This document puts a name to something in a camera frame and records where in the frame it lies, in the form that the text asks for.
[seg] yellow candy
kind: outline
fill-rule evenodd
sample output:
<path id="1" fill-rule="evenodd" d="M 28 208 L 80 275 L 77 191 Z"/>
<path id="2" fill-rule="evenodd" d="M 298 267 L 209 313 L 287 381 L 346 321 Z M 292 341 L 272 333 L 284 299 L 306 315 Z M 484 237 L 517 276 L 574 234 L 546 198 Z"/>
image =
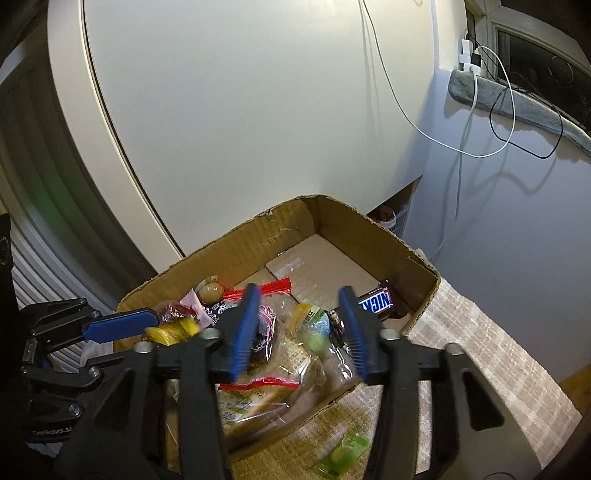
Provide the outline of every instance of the yellow candy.
<path id="1" fill-rule="evenodd" d="M 147 327 L 144 336 L 146 340 L 162 345 L 174 345 L 182 341 L 178 335 L 160 327 Z"/>
<path id="2" fill-rule="evenodd" d="M 195 336 L 201 332 L 201 327 L 191 317 L 182 318 L 178 320 L 178 323 L 190 337 Z"/>

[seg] metal screw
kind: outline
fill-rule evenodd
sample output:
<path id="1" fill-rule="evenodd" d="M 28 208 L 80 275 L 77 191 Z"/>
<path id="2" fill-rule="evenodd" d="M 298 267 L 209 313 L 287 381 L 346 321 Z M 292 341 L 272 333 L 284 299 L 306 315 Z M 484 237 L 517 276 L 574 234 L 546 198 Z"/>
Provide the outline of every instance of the metal screw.
<path id="1" fill-rule="evenodd" d="M 400 334 L 396 329 L 393 328 L 385 328 L 379 331 L 380 337 L 384 340 L 398 340 L 400 338 Z"/>
<path id="2" fill-rule="evenodd" d="M 203 340 L 217 340 L 221 333 L 217 328 L 206 328 L 199 335 Z"/>
<path id="3" fill-rule="evenodd" d="M 77 417 L 78 415 L 80 415 L 80 407 L 75 403 L 70 405 L 68 411 L 70 412 L 70 415 L 72 415 L 73 417 Z"/>
<path id="4" fill-rule="evenodd" d="M 447 347 L 445 347 L 445 350 L 450 355 L 461 355 L 464 353 L 462 347 L 459 346 L 457 343 L 448 343 Z"/>
<path id="5" fill-rule="evenodd" d="M 152 342 L 138 342 L 134 346 L 134 350 L 138 353 L 150 353 L 154 348 Z"/>

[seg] green candy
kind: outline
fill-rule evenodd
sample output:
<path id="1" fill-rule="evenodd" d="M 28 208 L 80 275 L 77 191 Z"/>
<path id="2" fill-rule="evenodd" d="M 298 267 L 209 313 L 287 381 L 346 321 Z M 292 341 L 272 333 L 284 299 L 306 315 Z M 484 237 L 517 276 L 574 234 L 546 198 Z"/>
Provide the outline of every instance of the green candy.
<path id="1" fill-rule="evenodd" d="M 326 457 L 312 467 L 312 471 L 323 478 L 338 480 L 370 446 L 371 441 L 367 437 L 349 431 Z"/>

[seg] white cable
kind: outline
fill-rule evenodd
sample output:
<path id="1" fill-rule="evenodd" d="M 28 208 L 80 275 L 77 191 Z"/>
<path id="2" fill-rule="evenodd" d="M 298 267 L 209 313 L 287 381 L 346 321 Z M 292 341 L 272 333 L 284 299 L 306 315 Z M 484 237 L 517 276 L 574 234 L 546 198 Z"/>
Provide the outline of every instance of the white cable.
<path id="1" fill-rule="evenodd" d="M 470 113 L 468 114 L 468 120 L 466 121 L 466 126 L 464 127 L 464 131 L 462 132 L 462 136 L 460 137 L 460 148 L 463 148 L 464 144 L 464 137 L 466 136 L 466 132 L 468 132 L 468 126 L 472 120 L 472 114 L 474 113 L 474 109 L 476 108 L 476 98 L 478 98 L 478 77 L 476 76 L 476 72 L 472 70 L 472 74 L 474 75 L 474 98 L 472 99 L 472 106 L 470 107 Z M 458 165 L 458 172 L 457 172 L 457 194 L 456 194 L 456 214 L 454 216 L 454 223 L 457 222 L 458 214 L 460 213 L 460 189 L 462 188 L 462 159 L 460 158 L 460 164 Z M 435 253 L 429 258 L 429 261 L 433 261 L 437 258 L 439 252 L 443 248 L 443 244 L 447 240 L 447 234 L 443 235 L 443 239 L 441 243 L 435 250 Z"/>
<path id="2" fill-rule="evenodd" d="M 502 70 L 503 70 L 503 74 L 505 75 L 505 78 L 507 80 L 507 85 L 509 86 L 509 93 L 511 94 L 511 105 L 513 108 L 513 124 L 511 125 L 511 132 L 509 133 L 509 138 L 507 138 L 507 140 L 505 141 L 505 143 L 503 144 L 503 146 L 501 148 L 499 148 L 498 150 L 494 151 L 493 153 L 487 153 L 486 155 L 474 155 L 472 153 L 468 153 L 468 152 L 464 152 L 463 150 L 460 150 L 459 148 L 455 148 L 455 147 L 451 147 L 450 145 L 446 145 L 443 142 L 440 142 L 439 140 L 430 137 L 429 135 L 427 135 L 425 132 L 423 132 L 419 127 L 417 127 L 413 121 L 408 117 L 408 115 L 406 114 L 406 112 L 404 111 L 404 109 L 402 108 L 402 105 L 400 105 L 400 101 L 398 100 L 398 97 L 396 96 L 396 92 L 394 92 L 394 87 L 392 86 L 392 82 L 390 81 L 390 77 L 388 76 L 388 72 L 386 70 L 386 65 L 384 64 L 384 59 L 382 58 L 382 52 L 379 49 L 379 43 L 378 43 L 378 35 L 375 31 L 375 27 L 374 27 L 374 21 L 371 18 L 371 15 L 369 14 L 369 9 L 367 4 L 365 3 L 365 0 L 363 1 L 363 6 L 365 7 L 365 11 L 367 12 L 368 18 L 369 18 L 369 23 L 371 24 L 371 28 L 374 32 L 374 40 L 375 40 L 375 45 L 376 45 L 376 49 L 378 50 L 378 56 L 379 59 L 382 63 L 382 68 L 384 70 L 384 73 L 386 75 L 386 79 L 388 81 L 388 84 L 390 85 L 390 90 L 392 91 L 392 95 L 394 96 L 394 100 L 396 100 L 396 104 L 398 105 L 398 108 L 400 108 L 400 111 L 402 112 L 402 114 L 404 115 L 404 118 L 408 121 L 409 124 L 411 124 L 414 129 L 419 132 L 422 136 L 428 138 L 429 140 L 435 142 L 436 144 L 441 145 L 442 147 L 446 147 L 449 148 L 450 150 L 453 150 L 455 152 L 458 153 L 462 153 L 464 155 L 468 155 L 469 157 L 472 158 L 486 158 L 486 157 L 491 157 L 493 155 L 496 155 L 497 153 L 499 153 L 500 151 L 502 151 L 507 145 L 509 145 L 509 142 L 511 141 L 511 137 L 513 136 L 513 132 L 515 131 L 515 100 L 513 98 L 513 89 L 511 88 L 511 82 L 509 81 L 509 76 L 507 75 L 507 72 L 505 71 L 505 67 L 503 66 L 503 63 L 501 62 L 501 59 L 499 58 L 499 56 L 492 51 L 490 48 L 485 47 L 483 45 L 479 46 L 478 48 L 476 48 L 474 50 L 474 52 L 476 52 L 477 50 L 479 50 L 480 48 L 485 48 L 486 50 L 490 51 L 495 57 L 496 59 L 499 61 L 499 65 L 501 66 Z"/>

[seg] window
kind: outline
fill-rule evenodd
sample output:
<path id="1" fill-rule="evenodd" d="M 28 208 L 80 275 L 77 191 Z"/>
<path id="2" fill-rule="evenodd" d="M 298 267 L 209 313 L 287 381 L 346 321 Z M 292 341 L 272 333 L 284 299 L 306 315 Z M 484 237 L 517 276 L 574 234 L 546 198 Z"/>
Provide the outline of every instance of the window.
<path id="1" fill-rule="evenodd" d="M 476 18 L 468 8 L 466 8 L 466 21 L 468 24 L 468 38 L 474 41 L 476 38 Z"/>
<path id="2" fill-rule="evenodd" d="M 568 24 L 524 0 L 466 0 L 466 20 L 469 38 L 497 53 L 512 85 L 553 103 L 591 134 L 591 64 Z M 483 52 L 483 61 L 489 76 L 505 81 L 496 59 Z"/>
<path id="3" fill-rule="evenodd" d="M 561 56 L 503 31 L 498 32 L 498 54 L 512 84 L 555 104 L 591 133 L 591 77 Z"/>

